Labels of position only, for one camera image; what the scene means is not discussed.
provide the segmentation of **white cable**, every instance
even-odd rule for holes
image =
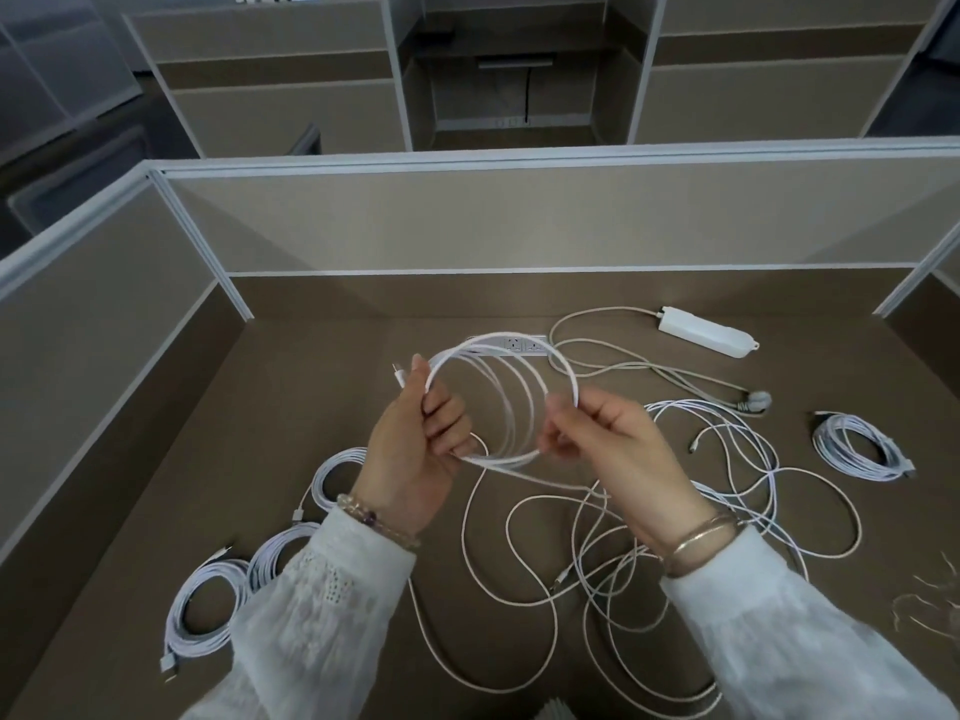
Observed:
[[[621,371],[639,371],[649,369],[651,372],[661,377],[662,379],[668,381],[674,386],[680,387],[686,392],[690,392],[694,397],[698,397],[705,401],[724,406],[727,409],[736,410],[739,414],[742,414],[746,417],[759,417],[766,410],[770,408],[772,403],[772,398],[767,391],[750,391],[744,386],[738,386],[737,384],[731,384],[729,381],[723,381],[721,379],[716,379],[713,376],[707,376],[702,373],[697,373],[696,371],[688,371],[684,368],[677,368],[675,366],[666,366],[659,363],[654,363],[650,361],[645,356],[642,356],[639,353],[630,351],[623,346],[616,345],[615,343],[610,343],[606,340],[598,340],[597,338],[566,338],[564,340],[556,340],[554,335],[557,332],[557,329],[565,324],[571,319],[579,318],[581,316],[587,316],[593,313],[609,313],[611,311],[629,311],[630,313],[642,313],[645,316],[652,316],[655,319],[661,317],[659,313],[654,311],[648,311],[646,308],[636,308],[629,305],[614,305],[607,306],[605,308],[588,308],[585,311],[577,311],[576,313],[570,313],[565,315],[553,326],[550,328],[550,333],[547,335],[546,339],[550,342],[550,346],[558,350],[561,347],[568,346],[569,344],[592,344],[594,346],[602,347],[604,349],[609,349],[616,351],[618,354],[623,356],[629,356],[631,360],[628,361],[619,361],[614,363],[590,363],[586,361],[577,361],[567,357],[566,361],[570,364],[580,367],[581,369],[590,369],[590,371],[581,371],[577,373],[577,378],[587,379],[592,376],[597,376],[601,374],[606,374],[606,372],[621,372]],[[550,366],[553,367],[556,371],[560,371],[557,363],[554,362],[553,357],[554,351],[551,351],[547,361]],[[701,381],[708,381],[717,386],[726,387],[727,389],[733,389],[741,394],[741,397],[746,397],[745,399],[741,398],[739,401],[727,401],[720,398],[719,396],[714,396],[713,394],[704,391],[699,386],[690,382],[690,378],[699,379]]]
[[[320,523],[294,523],[285,531],[273,535],[256,549],[246,569],[250,593],[257,593],[277,578],[277,560],[287,545],[298,539],[308,539],[317,532]]]
[[[813,447],[835,471],[876,483],[888,483],[914,471],[913,462],[906,459],[897,443],[869,421],[836,411],[816,411],[815,414],[826,419],[813,430]],[[850,442],[851,432],[876,445],[883,463],[861,455]]]
[[[239,558],[220,560],[230,550],[221,548],[200,564],[176,593],[173,605],[167,613],[166,627],[163,633],[163,655],[160,658],[160,671],[167,672],[177,666],[177,658],[205,657],[225,647],[231,640],[231,620],[236,616],[247,599],[250,588],[247,584],[247,562]],[[233,589],[233,612],[222,626],[203,634],[195,634],[186,628],[184,615],[186,606],[197,590],[207,581],[222,579]]]
[[[327,513],[336,508],[337,498],[330,498],[330,496],[327,495],[327,491],[324,489],[324,484],[327,482],[327,478],[330,477],[330,473],[333,472],[335,468],[345,465],[346,463],[363,465],[366,459],[366,447],[350,447],[349,449],[344,449],[335,454],[333,457],[326,459],[323,464],[317,468],[317,472],[314,474],[313,480],[310,481],[310,486],[306,488],[306,492],[303,494],[303,497],[300,498],[299,505],[296,506],[296,510],[294,510],[294,523],[300,522],[304,519],[304,502],[306,501],[306,496],[313,496],[313,501],[317,504],[317,506],[325,510]]]
[[[507,437],[505,438],[505,446],[498,451],[497,454],[491,455],[490,449],[487,447],[486,442],[480,439],[479,436],[474,435],[479,440],[481,446],[484,448],[485,456],[483,457],[471,457],[465,458],[465,462],[469,462],[473,465],[476,465],[481,468],[480,476],[477,478],[476,483],[474,483],[473,489],[470,491],[469,496],[466,500],[466,505],[463,509],[463,516],[461,522],[461,531],[460,531],[460,544],[461,552],[463,556],[463,561],[466,565],[466,569],[469,572],[470,576],[476,582],[477,586],[486,593],[494,601],[504,604],[506,606],[533,609],[536,607],[546,606],[551,612],[551,617],[553,620],[553,636],[550,642],[550,647],[546,652],[546,655],[543,659],[541,665],[535,670],[535,672],[528,677],[523,682],[512,686],[512,687],[486,687],[479,683],[473,682],[462,675],[459,674],[450,663],[441,656],[440,650],[437,648],[436,642],[431,640],[427,633],[426,629],[426,620],[424,613],[421,607],[420,600],[417,597],[417,594],[414,590],[414,585],[412,581],[408,581],[408,587],[410,590],[411,598],[414,604],[414,612],[416,615],[417,623],[419,624],[420,631],[423,635],[423,639],[426,642],[427,648],[430,653],[433,655],[434,659],[437,661],[439,666],[454,680],[461,683],[462,685],[472,688],[473,690],[478,690],[481,692],[486,692],[489,694],[507,694],[510,692],[516,692],[519,690],[524,690],[530,687],[539,677],[541,677],[546,671],[546,667],[549,666],[554,652],[556,650],[558,637],[559,637],[559,618],[558,610],[556,607],[556,602],[565,594],[576,591],[578,588],[583,590],[586,601],[583,606],[583,615],[582,615],[582,631],[583,631],[583,641],[586,645],[587,653],[589,654],[591,660],[596,666],[597,671],[604,677],[604,679],[610,684],[610,686],[627,702],[629,702],[634,707],[642,710],[647,714],[651,714],[657,718],[663,718],[664,720],[695,720],[711,712],[716,705],[720,702],[721,695],[716,689],[714,682],[711,682],[708,686],[704,687],[698,692],[692,693],[686,696],[674,696],[668,695],[666,693],[655,690],[653,687],[645,684],[626,664],[622,655],[619,652],[616,635],[614,629],[620,631],[630,632],[630,633],[645,633],[650,632],[656,629],[663,622],[666,617],[666,613],[669,609],[669,603],[664,598],[664,603],[655,617],[649,620],[647,623],[636,626],[629,627],[624,626],[614,619],[612,616],[613,610],[613,599],[618,595],[624,593],[627,587],[630,584],[630,581],[636,576],[636,567],[637,561],[640,559],[655,559],[656,556],[644,545],[640,544],[638,541],[634,540],[632,543],[632,548],[627,552],[620,554],[618,556],[613,556],[603,560],[599,565],[596,565],[592,569],[586,569],[584,566],[585,558],[588,554],[594,549],[595,546],[601,544],[605,541],[606,538],[614,536],[617,534],[622,534],[623,531],[627,530],[626,525],[623,523],[622,518],[618,516],[615,512],[609,508],[609,499],[610,496],[606,491],[599,485],[599,483],[594,483],[592,486],[586,486],[582,484],[563,484],[563,483],[552,483],[548,480],[543,480],[541,478],[534,478],[529,475],[525,475],[522,472],[519,472],[519,468],[528,465],[533,459],[536,458],[539,454],[536,450],[530,452],[522,452],[526,448],[526,441],[521,441],[518,445],[517,435],[519,434],[516,413],[513,406],[510,404],[510,400],[506,396],[505,389],[498,380],[498,376],[490,367],[490,365],[484,362],[484,356],[490,356],[493,360],[501,363],[518,379],[520,379],[521,384],[523,384],[524,394],[528,400],[527,412],[530,415],[531,422],[534,419],[535,413],[535,404],[533,402],[532,391],[526,382],[523,379],[522,369],[517,369],[504,358],[505,356],[511,356],[516,361],[520,362],[522,366],[527,368],[527,371],[534,372],[532,366],[529,363],[525,362],[522,357],[514,354],[511,351],[507,351],[503,348],[498,348],[496,346],[488,346],[484,343],[478,343],[479,341],[484,341],[486,339],[495,338],[495,337],[522,337],[530,339],[530,336],[525,334],[515,334],[515,333],[497,333],[497,334],[486,334],[483,336],[477,336],[471,338],[464,343],[461,343],[459,346],[451,348],[446,351],[440,352],[437,356],[431,359],[432,372],[430,379],[427,382],[427,387],[429,388],[430,383],[436,375],[439,368],[450,359],[460,359],[469,363],[474,367],[481,375],[483,375],[486,380],[494,387],[498,395],[500,396],[501,401],[503,402],[503,414],[505,419],[505,432]],[[571,341],[562,341],[556,345],[552,343],[542,343],[541,345],[545,350],[550,354],[551,359],[557,358],[560,368],[558,371],[562,371],[570,378],[571,389],[573,390],[574,395],[577,394],[576,391],[576,377],[570,368],[570,361],[564,359],[564,357],[559,354],[556,346],[560,346],[562,343],[571,343]],[[638,366],[628,366],[628,368],[638,368]],[[643,366],[643,368],[650,368],[649,365]],[[543,384],[543,380],[539,377],[538,374],[534,374],[534,379],[537,382],[537,385],[546,393],[546,387]],[[403,383],[403,374],[402,372],[397,373],[397,380]],[[838,485],[831,482],[823,475],[819,475],[815,472],[809,470],[801,469],[798,467],[789,467],[783,466],[780,463],[780,458],[777,455],[776,450],[773,445],[765,437],[757,433],[753,428],[751,428],[744,417],[755,416],[755,414],[745,413],[738,408],[738,405],[730,403],[729,405],[718,404],[717,401],[713,398],[711,399],[676,399],[676,400],[666,400],[659,401],[653,404],[648,404],[646,406],[647,411],[650,413],[651,417],[655,422],[662,419],[669,412],[681,412],[689,414],[692,417],[695,417],[699,420],[703,427],[702,429],[694,436],[693,440],[690,443],[690,451],[695,451],[699,445],[700,440],[703,436],[714,435],[717,440],[719,440],[721,447],[724,451],[724,462],[726,469],[726,482],[729,487],[725,490],[715,489],[706,484],[694,483],[697,489],[704,495],[707,499],[719,503],[732,512],[734,512],[740,520],[744,522],[751,523],[756,526],[756,529],[762,535],[768,535],[776,541],[780,541],[785,544],[790,550],[791,555],[794,560],[797,562],[800,572],[803,577],[807,580],[810,580],[808,573],[805,556],[814,556],[818,558],[825,559],[836,559],[849,556],[853,553],[859,546],[862,539],[862,524],[860,521],[860,516],[857,512],[857,508],[854,505],[853,501],[846,496],[846,493],[840,489]],[[529,427],[526,430],[527,435],[533,434],[533,427]],[[520,450],[521,454],[517,456],[512,456],[511,449]],[[738,486],[734,481],[734,455],[738,455],[741,460],[743,460],[747,466],[751,469],[757,471],[759,474],[746,486]],[[505,597],[498,595],[494,592],[486,583],[480,578],[477,571],[474,568],[473,562],[471,561],[470,555],[467,551],[467,522],[470,516],[471,508],[474,505],[474,496],[476,496],[477,491],[480,488],[481,483],[484,480],[484,477],[487,474],[487,470],[501,472],[508,474],[513,477],[517,477],[523,480],[534,482],[537,484],[546,485],[548,487],[562,490],[562,491],[578,491],[582,495],[578,497],[571,497],[568,495],[558,495],[558,494],[537,494],[530,495],[519,500],[513,507],[510,509],[510,512],[507,515],[506,523],[504,525],[504,530],[506,533],[507,544],[510,547],[510,553],[513,557],[520,563],[524,570],[529,573],[533,579],[536,581],[540,590],[543,592],[543,598],[535,599],[533,601],[514,601]],[[780,524],[778,521],[778,511],[779,511],[779,501],[777,496],[777,478],[779,475],[786,472],[799,472],[807,474],[817,479],[821,480],[823,483],[826,483],[840,496],[840,498],[846,504],[850,515],[853,520],[853,530],[854,536],[851,544],[838,553],[821,553],[817,551],[810,550],[808,548],[801,547],[796,540],[790,535],[789,532]],[[762,507],[753,507],[747,502],[748,497],[752,496],[761,496],[760,501],[763,502]],[[548,588],[546,581],[537,575],[536,571],[531,567],[529,562],[527,562],[518,551],[516,545],[513,542],[513,537],[511,534],[511,524],[518,514],[518,510],[525,505],[530,504],[536,500],[552,500],[552,501],[561,501],[561,502],[570,502],[577,505],[577,510],[573,519],[573,524],[570,530],[570,549],[571,549],[571,561],[570,564],[563,569],[557,577],[557,580],[554,581],[553,586]],[[578,530],[579,521],[581,520],[582,515],[585,511],[592,510],[594,511],[596,518],[586,534],[579,538],[582,535],[583,531]],[[607,519],[613,519],[616,521],[616,525],[613,527],[607,528],[606,530],[600,531],[601,521]],[[575,581],[567,581],[570,577],[571,572],[576,576]],[[619,684],[613,680],[612,677],[603,669],[600,662],[597,660],[594,655],[594,649],[590,644],[590,636],[588,633],[588,614],[591,610],[596,611],[602,620],[606,623],[607,637],[609,639],[610,647],[616,658],[618,664],[624,670],[626,675],[630,680],[641,690],[646,692],[649,695],[658,698],[661,701],[669,702],[681,706],[676,713],[663,713],[659,710],[656,710],[647,704],[640,702],[633,698],[630,694],[626,692]],[[700,705],[699,708],[693,708],[691,706]]]

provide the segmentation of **white power strip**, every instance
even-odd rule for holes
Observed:
[[[533,334],[533,338],[546,341],[546,336]],[[513,338],[505,336],[491,336],[479,341],[481,344],[496,346],[500,349],[506,349],[513,353],[522,353],[524,356],[546,356],[546,350],[530,338]]]

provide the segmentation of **hand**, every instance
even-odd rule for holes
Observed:
[[[630,531],[658,556],[670,554],[689,533],[717,515],[680,467],[650,414],[635,401],[592,386],[580,392],[578,407],[567,396],[550,394],[537,446],[561,458],[589,459]],[[699,554],[707,544],[719,545],[716,553],[732,537],[713,533],[708,538],[714,536],[717,539],[691,544],[691,551],[696,548],[702,558]],[[689,554],[684,559],[695,558],[691,551],[683,551]]]
[[[426,392],[430,364],[414,356],[400,396],[384,410],[366,446],[351,495],[395,531],[415,536],[444,504],[474,451],[473,424],[459,395],[439,380]]]

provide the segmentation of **white blouse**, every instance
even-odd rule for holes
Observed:
[[[360,714],[415,557],[339,508],[233,620],[234,662],[188,720]],[[737,718],[956,719],[951,701],[748,528],[661,586]]]

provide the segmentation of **bracelet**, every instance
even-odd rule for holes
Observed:
[[[366,508],[353,495],[342,493],[337,498],[337,507],[358,523],[366,525],[367,528],[379,533],[385,539],[393,541],[406,551],[412,551],[420,547],[420,541],[413,535],[388,528],[378,520],[377,514],[373,510]]]
[[[674,576],[675,572],[673,570],[673,564],[676,561],[677,557],[683,553],[687,548],[690,548],[691,545],[697,543],[707,536],[722,531],[728,526],[733,526],[737,529],[739,533],[739,528],[741,528],[744,523],[741,520],[738,520],[736,515],[733,515],[729,512],[723,512],[719,515],[714,515],[710,520],[707,520],[699,528],[695,529],[692,532],[689,532],[678,544],[677,547],[671,551],[668,556],[663,558],[663,570],[667,576]]]

